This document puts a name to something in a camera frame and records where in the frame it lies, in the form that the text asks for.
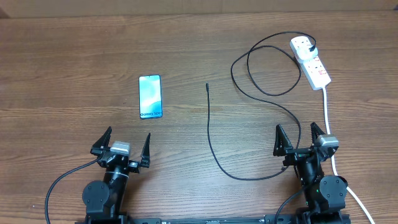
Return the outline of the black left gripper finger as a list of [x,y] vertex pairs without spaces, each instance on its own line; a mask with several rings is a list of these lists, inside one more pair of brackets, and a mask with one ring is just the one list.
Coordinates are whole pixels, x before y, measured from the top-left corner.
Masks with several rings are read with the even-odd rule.
[[146,137],[146,141],[144,143],[142,154],[141,154],[141,163],[150,163],[150,133]]
[[109,126],[104,134],[92,145],[91,150],[102,151],[108,148],[108,144],[111,138],[112,128]]

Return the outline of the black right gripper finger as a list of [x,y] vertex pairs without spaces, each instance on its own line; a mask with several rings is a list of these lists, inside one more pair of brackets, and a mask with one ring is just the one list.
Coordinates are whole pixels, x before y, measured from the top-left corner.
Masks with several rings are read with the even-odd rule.
[[278,124],[275,129],[275,144],[273,156],[286,156],[294,150],[289,138],[287,137],[283,127]]
[[312,122],[310,127],[311,127],[312,143],[319,144],[323,139],[325,133],[315,122]]

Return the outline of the Samsung Galaxy smartphone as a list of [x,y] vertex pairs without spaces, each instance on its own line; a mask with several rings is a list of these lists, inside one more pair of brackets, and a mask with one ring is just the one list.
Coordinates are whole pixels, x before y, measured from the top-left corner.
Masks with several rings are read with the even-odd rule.
[[139,113],[141,119],[163,116],[160,75],[139,77]]

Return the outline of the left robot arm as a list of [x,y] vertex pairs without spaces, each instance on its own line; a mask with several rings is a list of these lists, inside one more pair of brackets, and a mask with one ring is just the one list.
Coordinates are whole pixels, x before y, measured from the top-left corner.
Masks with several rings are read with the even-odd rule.
[[112,128],[108,128],[91,147],[90,153],[98,157],[96,163],[106,170],[103,180],[92,181],[83,190],[85,223],[132,223],[132,218],[121,211],[129,174],[138,174],[142,167],[150,166],[150,135],[146,137],[141,160],[132,161],[128,142],[115,141],[109,145],[111,132]]

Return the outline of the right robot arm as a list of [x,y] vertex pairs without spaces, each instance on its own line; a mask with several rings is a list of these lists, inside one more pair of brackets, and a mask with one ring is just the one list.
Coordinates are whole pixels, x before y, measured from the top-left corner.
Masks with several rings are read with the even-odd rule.
[[[283,156],[283,165],[297,170],[302,188],[279,207],[274,223],[350,223],[348,215],[341,213],[345,208],[348,182],[339,175],[325,175],[322,162],[334,156],[339,147],[338,139],[324,133],[312,123],[312,144],[295,149],[281,125],[276,126],[274,156]],[[281,217],[282,209],[293,198],[304,194],[306,206],[296,209],[294,215]]]

